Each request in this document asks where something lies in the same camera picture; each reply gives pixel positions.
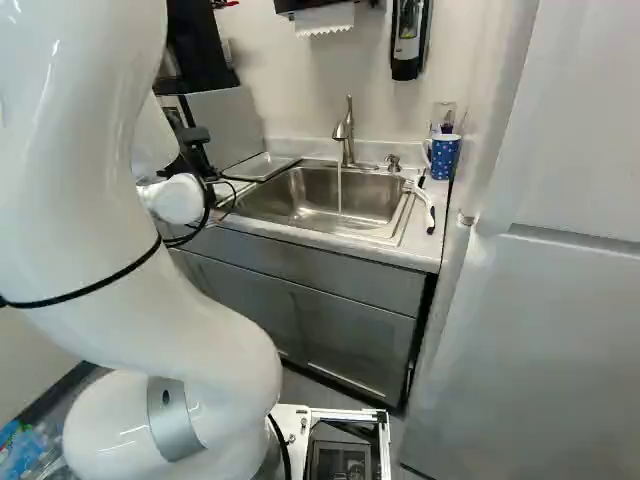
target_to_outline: metal tray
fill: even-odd
[[[263,152],[227,168],[222,175],[235,180],[266,182],[300,160],[301,158],[278,157],[269,152]]]

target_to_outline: blue mug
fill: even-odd
[[[431,178],[449,180],[460,150],[460,135],[436,134],[431,139]]]

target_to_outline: wall-mounted soap dispenser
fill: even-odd
[[[392,0],[391,77],[418,78],[428,52],[433,0]]]

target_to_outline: sink basin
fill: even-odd
[[[397,245],[408,218],[405,180],[387,172],[338,170],[333,162],[303,160],[241,195],[234,213],[281,225]]]

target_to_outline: refrigerator door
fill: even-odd
[[[637,246],[472,229],[401,462],[438,480],[640,478],[638,285]]]
[[[540,0],[482,222],[640,241],[640,2]]]
[[[463,145],[451,196],[451,211],[475,217],[493,173],[522,75],[537,1],[484,4],[481,35],[462,122]]]

